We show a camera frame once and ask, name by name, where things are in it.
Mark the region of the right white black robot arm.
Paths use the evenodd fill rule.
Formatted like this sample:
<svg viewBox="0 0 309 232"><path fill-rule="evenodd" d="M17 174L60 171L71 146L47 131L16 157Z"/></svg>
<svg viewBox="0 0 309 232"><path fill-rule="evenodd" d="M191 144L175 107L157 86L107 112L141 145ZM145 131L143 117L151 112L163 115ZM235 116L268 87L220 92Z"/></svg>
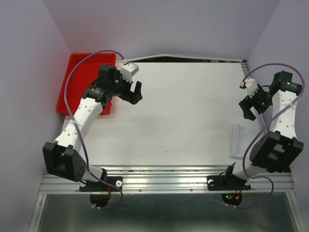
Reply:
<svg viewBox="0 0 309 232"><path fill-rule="evenodd" d="M258 133L257 138L246 149L249 154L242 162L228 166L222 177L223 185L232 189L243 187L250 178L267 171L283 173L302 152L304 144L297 140L295 132L296 105L301 96L302 85L292 81L292 73L281 71L274 74L268 91L247 78L240 88L247 96L239 102L243 117L254 121L254 108L258 114L273 107L273 121L267 133Z"/></svg>

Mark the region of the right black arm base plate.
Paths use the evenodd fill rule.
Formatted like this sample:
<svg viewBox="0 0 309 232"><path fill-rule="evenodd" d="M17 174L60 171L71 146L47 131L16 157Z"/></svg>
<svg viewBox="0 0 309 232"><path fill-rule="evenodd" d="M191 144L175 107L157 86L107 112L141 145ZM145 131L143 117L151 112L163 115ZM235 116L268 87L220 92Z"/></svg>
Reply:
<svg viewBox="0 0 309 232"><path fill-rule="evenodd" d="M228 190L251 190L251 185L245 185L246 180L242 180L233 175L210 175L207 177L207 188L209 191L228 191Z"/></svg>

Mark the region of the white fabric skirt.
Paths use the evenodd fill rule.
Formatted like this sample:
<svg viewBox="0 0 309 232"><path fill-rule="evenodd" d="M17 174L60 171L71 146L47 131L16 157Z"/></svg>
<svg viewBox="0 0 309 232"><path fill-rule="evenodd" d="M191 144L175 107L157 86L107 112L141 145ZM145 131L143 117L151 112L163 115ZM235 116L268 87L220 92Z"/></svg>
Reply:
<svg viewBox="0 0 309 232"><path fill-rule="evenodd" d="M229 157L241 159L252 141L252 137L254 137L254 129L240 124L233 124L227 131L227 136Z"/></svg>

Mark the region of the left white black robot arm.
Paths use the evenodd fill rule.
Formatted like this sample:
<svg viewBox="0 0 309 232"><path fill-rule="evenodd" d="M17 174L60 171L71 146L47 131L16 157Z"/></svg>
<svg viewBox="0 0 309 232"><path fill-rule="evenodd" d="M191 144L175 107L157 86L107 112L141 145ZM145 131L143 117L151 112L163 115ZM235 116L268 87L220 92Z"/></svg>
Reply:
<svg viewBox="0 0 309 232"><path fill-rule="evenodd" d="M44 161L49 174L79 182L90 181L96 190L107 186L107 172L103 168L90 165L88 157L82 157L85 149L84 138L95 119L112 101L119 97L132 105L141 99L141 85L137 81L131 90L133 76L139 71L134 63L124 64L120 69L111 65L101 65L98 77L85 90L79 106L61 134L42 148Z"/></svg>

